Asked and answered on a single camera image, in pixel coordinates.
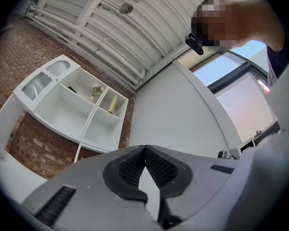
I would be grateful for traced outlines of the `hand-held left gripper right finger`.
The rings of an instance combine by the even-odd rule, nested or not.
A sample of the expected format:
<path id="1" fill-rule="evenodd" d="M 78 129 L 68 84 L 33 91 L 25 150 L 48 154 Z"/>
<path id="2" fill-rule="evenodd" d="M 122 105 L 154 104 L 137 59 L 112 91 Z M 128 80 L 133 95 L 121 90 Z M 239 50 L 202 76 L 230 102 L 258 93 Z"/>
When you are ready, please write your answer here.
<path id="1" fill-rule="evenodd" d="M 172 228 L 192 217 L 225 185 L 238 160 L 145 147 L 145 167 L 159 189 L 158 224 Z"/>

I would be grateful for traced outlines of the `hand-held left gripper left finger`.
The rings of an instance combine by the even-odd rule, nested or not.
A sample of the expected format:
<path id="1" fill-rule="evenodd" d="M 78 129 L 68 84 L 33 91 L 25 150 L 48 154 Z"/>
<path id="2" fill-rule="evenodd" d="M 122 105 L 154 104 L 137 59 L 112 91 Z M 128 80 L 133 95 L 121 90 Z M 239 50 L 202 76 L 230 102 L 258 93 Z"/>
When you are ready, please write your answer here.
<path id="1" fill-rule="evenodd" d="M 143 202 L 123 200 L 105 184 L 104 167 L 112 160 L 136 149 L 119 149 L 80 160 L 32 192 L 22 207 L 36 217 L 63 187 L 75 193 L 51 228 L 56 231 L 157 231 Z"/>

